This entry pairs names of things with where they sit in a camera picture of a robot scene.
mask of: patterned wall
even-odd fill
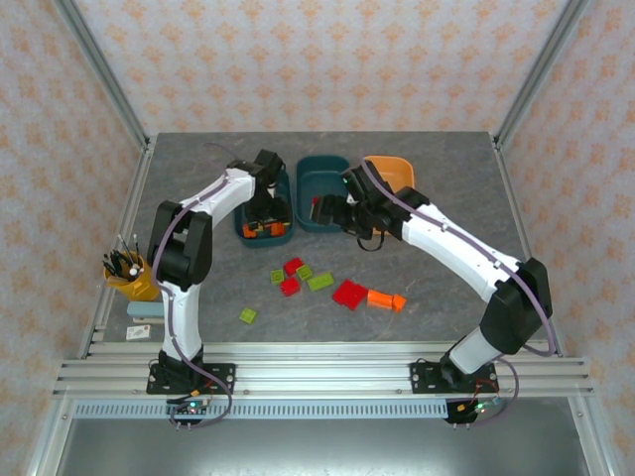
[[[635,8],[596,1],[506,151],[570,354],[635,468]]]
[[[501,124],[566,0],[79,0],[149,134]]]
[[[138,152],[51,0],[3,0],[0,31],[0,474],[22,475]]]

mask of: red cube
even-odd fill
[[[290,278],[286,278],[284,281],[282,281],[282,283],[280,284],[280,290],[282,291],[283,295],[289,297],[300,290],[300,283],[295,277],[291,276]]]
[[[289,263],[287,263],[283,268],[285,269],[285,273],[287,276],[290,276],[296,272],[296,269],[302,266],[304,263],[300,258],[294,258]]]
[[[333,300],[339,305],[345,305],[350,310],[356,310],[368,295],[368,290],[351,280],[344,281],[333,293]]]

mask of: pen holder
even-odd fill
[[[130,254],[132,255],[132,260],[137,263],[137,254],[134,251]],[[123,268],[123,275],[128,276],[130,267],[123,262],[121,263],[121,267]],[[135,281],[124,283],[108,283],[108,278],[112,275],[107,270],[103,270],[106,286],[121,292],[128,300],[154,300],[160,291],[159,288],[152,284],[152,270],[143,257],[141,257],[141,267],[144,272],[137,276]]]

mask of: lime green block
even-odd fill
[[[307,265],[301,265],[299,268],[296,269],[296,273],[298,273],[298,276],[302,281],[306,281],[314,275],[313,271],[311,271],[311,268],[309,268]]]
[[[285,280],[285,272],[282,270],[274,270],[269,273],[269,276],[271,277],[272,285],[279,285],[282,281]]]
[[[253,309],[250,309],[249,307],[245,307],[243,311],[240,313],[240,320],[242,320],[243,322],[247,322],[248,324],[251,324],[255,318],[256,318],[256,311]]]
[[[311,291],[318,291],[332,285],[333,283],[333,276],[331,276],[330,273],[324,273],[323,275],[311,278],[309,280],[309,288]]]

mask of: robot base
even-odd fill
[[[236,381],[235,364],[204,364],[202,347],[191,361],[196,367],[200,367],[223,382],[233,394]],[[148,395],[183,395],[201,389],[209,389],[213,393],[224,393],[217,384],[211,383],[209,386],[207,384],[203,375],[191,369],[185,362],[168,357],[162,350],[159,352],[159,362],[150,366],[146,393]]]
[[[413,394],[475,394],[476,381],[495,381],[496,368],[494,364],[483,365],[465,379],[453,385],[442,375],[442,364],[439,362],[417,361],[410,364],[410,384]],[[481,387],[479,394],[496,394],[489,386]]]

